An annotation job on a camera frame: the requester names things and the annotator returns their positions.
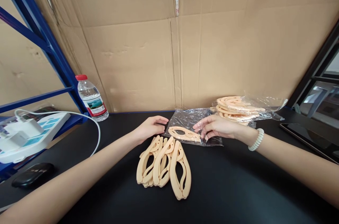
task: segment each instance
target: white charging cable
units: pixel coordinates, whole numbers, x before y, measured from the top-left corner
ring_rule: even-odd
[[[76,112],[69,112],[69,111],[53,111],[53,112],[44,112],[44,113],[35,113],[35,112],[30,112],[30,111],[27,111],[25,109],[16,109],[14,111],[14,115],[16,116],[16,118],[18,120],[21,120],[21,116],[18,115],[18,111],[23,111],[23,112],[27,112],[27,113],[30,113],[30,114],[37,114],[37,115],[40,115],[40,114],[50,114],[50,113],[71,113],[71,114],[77,114],[77,115],[80,115],[80,116],[83,116],[83,117],[86,117],[88,119],[91,119],[92,121],[94,121],[94,123],[96,124],[96,126],[98,127],[98,144],[96,145],[93,153],[91,154],[91,156],[96,152],[96,150],[98,149],[99,147],[99,143],[100,143],[100,137],[101,137],[101,130],[100,130],[100,126],[98,124],[98,122],[96,120],[94,120],[92,117],[89,117],[87,115],[84,115],[84,114],[80,114],[80,113],[76,113]]]

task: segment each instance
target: black desk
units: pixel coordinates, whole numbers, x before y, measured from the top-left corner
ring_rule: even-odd
[[[336,129],[288,109],[279,113],[286,119],[284,122],[304,124],[325,137],[338,135]],[[99,149],[136,128],[148,116],[170,118],[172,114],[111,114],[100,122]],[[257,127],[311,152],[279,128],[279,123],[264,120],[257,122]],[[96,140],[95,124],[86,122],[27,167],[50,162],[58,168],[58,175],[87,158]],[[170,183],[163,188],[145,189],[136,182],[136,169],[140,153],[149,144],[150,139],[127,154],[79,200],[61,223],[338,223],[338,210],[237,140],[224,140],[225,147],[183,144],[192,172],[191,191],[186,200],[176,200]],[[11,187],[16,176],[0,185],[0,208],[29,192]]]

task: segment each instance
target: hand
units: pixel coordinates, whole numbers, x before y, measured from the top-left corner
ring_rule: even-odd
[[[229,121],[217,115],[210,115],[197,122],[193,129],[196,133],[201,131],[201,138],[206,141],[213,136],[221,136],[226,138],[236,138],[240,131],[245,130],[246,126]]]
[[[143,143],[147,138],[165,132],[165,126],[168,119],[162,116],[148,117],[139,127],[132,131],[133,135],[138,139],[139,144]]]

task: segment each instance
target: blue metal shelf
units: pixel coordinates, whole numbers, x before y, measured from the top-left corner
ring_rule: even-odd
[[[7,112],[9,110],[35,103],[37,101],[44,100],[53,96],[57,96],[59,94],[69,93],[74,103],[79,108],[79,111],[83,114],[88,115],[87,109],[83,105],[82,100],[77,92],[78,82],[75,79],[75,74],[72,71],[69,63],[67,62],[66,57],[64,56],[57,40],[55,39],[37,4],[35,3],[35,0],[12,0],[12,2],[20,13],[27,27],[20,21],[18,21],[15,17],[10,15],[2,7],[0,7],[0,19],[43,50],[46,58],[50,62],[51,66],[53,67],[65,87],[60,90],[55,90],[31,98],[2,105],[0,106],[0,113]],[[71,116],[54,138],[64,133],[75,124],[83,123],[85,121],[86,118],[83,118],[81,116]],[[26,160],[25,163],[20,165],[20,167],[28,163],[30,160],[32,160],[32,158]],[[0,164],[0,173],[2,177],[6,176],[5,173],[10,176],[13,172],[16,172],[13,167],[17,165],[18,164],[13,163]]]

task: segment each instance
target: finger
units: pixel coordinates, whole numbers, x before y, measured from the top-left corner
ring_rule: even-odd
[[[155,121],[155,123],[167,124],[167,122],[165,122],[163,120],[157,120],[157,121]]]
[[[161,133],[164,133],[165,132],[165,126],[163,125],[158,125],[158,124],[155,124],[154,125],[154,129],[155,129],[155,135],[156,134],[161,134]]]
[[[211,138],[211,137],[214,137],[214,136],[217,136],[218,133],[217,132],[214,132],[214,131],[211,131],[209,133],[206,134],[205,136],[205,139],[206,139],[206,142]]]
[[[162,117],[162,116],[153,116],[153,117],[151,117],[151,118],[152,118],[152,120],[153,120],[154,122],[156,122],[156,121],[158,121],[158,120],[161,120],[161,121],[164,121],[164,122],[168,122],[168,119],[165,118],[165,117]]]
[[[199,122],[197,122],[196,124],[194,124],[193,129],[198,129],[198,130],[200,130],[200,129],[202,129],[203,127],[205,127],[206,124],[213,122],[214,119],[215,119],[215,115],[207,116],[207,117],[201,119],[201,120],[200,120]]]
[[[214,130],[214,122],[207,124],[201,131],[201,138],[205,138],[207,132]]]

